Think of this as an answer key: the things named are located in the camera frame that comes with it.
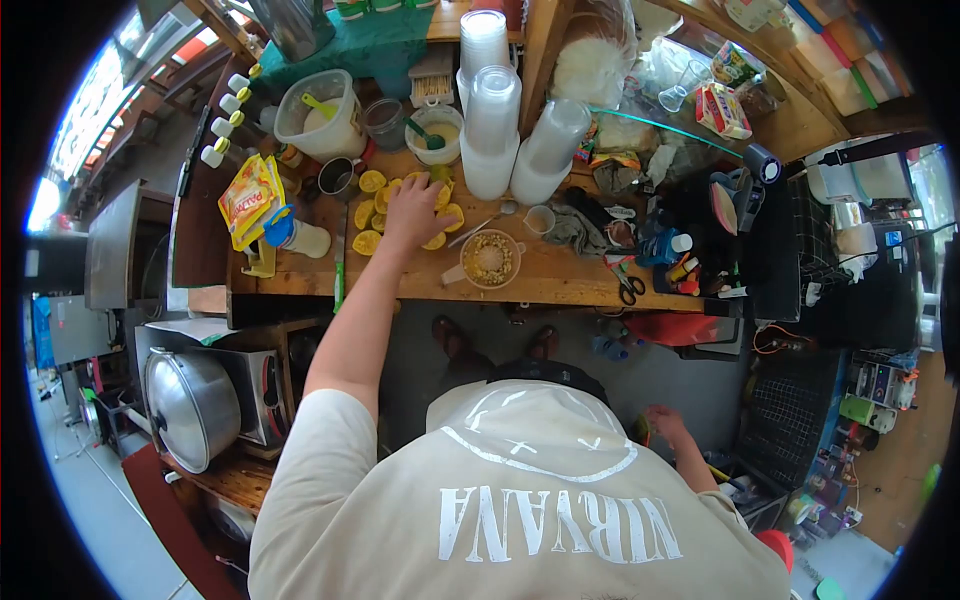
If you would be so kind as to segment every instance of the foot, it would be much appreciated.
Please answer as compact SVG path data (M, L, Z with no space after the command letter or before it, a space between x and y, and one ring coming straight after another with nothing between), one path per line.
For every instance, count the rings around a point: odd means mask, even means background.
M459 325L446 315L437 315L430 325L430 334L444 349L447 358L453 358L458 353L470 348L470 339Z
M527 345L527 356L547 360L557 353L560 347L560 333L553 325L544 325L540 328L530 344Z

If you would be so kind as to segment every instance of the spoon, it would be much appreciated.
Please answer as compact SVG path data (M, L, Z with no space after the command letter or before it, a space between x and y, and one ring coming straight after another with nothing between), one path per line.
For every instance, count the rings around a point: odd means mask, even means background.
M471 229L471 230L468 231L467 233L464 233L464 234L458 236L457 239L453 240L452 242L450 242L450 243L447 244L446 246L447 246L448 248L453 248L453 247L456 246L457 244L460 244L461 242L463 242L464 240L466 240L467 238L469 238L471 235L473 235L474 233L476 233L477 231L479 231L481 228L483 228L483 227L484 227L487 223L489 223L490 221L493 221L494 219L499 219L499 218L502 217L503 215L512 215L512 214L514 214L514 213L516 212L516 210L517 210L518 208L519 208L519 204L517 204L517 203L516 203L515 201L513 201L513 200L505 200L505 201L503 201L503 204L500 205L500 212L496 213L496 214L493 215L490 219L487 219L486 221L484 221L483 223L481 223L481 224L478 225L477 227Z
M426 142L427 150L441 150L444 146L446 146L446 140L442 135L425 132L423 128L417 125L417 123L415 123L410 117L403 117L403 121L410 126L410 129L412 129L414 133L423 138L423 141Z
M333 105L328 105L328 104L324 104L323 102L320 102L319 100L311 96L308 92L303 92L303 95L300 96L300 101L311 108L315 108L316 110L319 110L324 115L327 121L332 119L337 114L336 107L334 107Z

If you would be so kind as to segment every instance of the cream t-shirt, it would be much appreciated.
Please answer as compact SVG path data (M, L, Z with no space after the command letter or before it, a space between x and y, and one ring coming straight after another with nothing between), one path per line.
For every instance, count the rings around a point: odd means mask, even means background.
M780 558L597 398L505 380L451 390L376 462L354 397L303 399L253 530L251 598L785 600Z

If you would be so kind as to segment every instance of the hand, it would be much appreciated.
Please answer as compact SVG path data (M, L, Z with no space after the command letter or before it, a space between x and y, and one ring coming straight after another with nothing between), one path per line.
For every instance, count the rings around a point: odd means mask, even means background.
M651 404L644 411L644 415L650 421L650 426L670 444L671 449L690 438L690 432L684 427L684 419L672 408Z
M436 181L427 187L428 182L430 174L421 173L415 180L406 179L402 185L390 190L387 228L380 241L381 249L386 247L388 252L408 256L457 222L452 215L442 218L434 215L433 206L444 183Z

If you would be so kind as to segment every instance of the cloth rag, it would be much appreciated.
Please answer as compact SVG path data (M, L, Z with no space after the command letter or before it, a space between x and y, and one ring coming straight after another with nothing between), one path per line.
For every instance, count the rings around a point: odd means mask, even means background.
M600 258L607 253L610 247L607 236L579 210L556 202L548 206L557 216L557 223L543 235L544 242L558 246L570 244L578 256L585 258Z

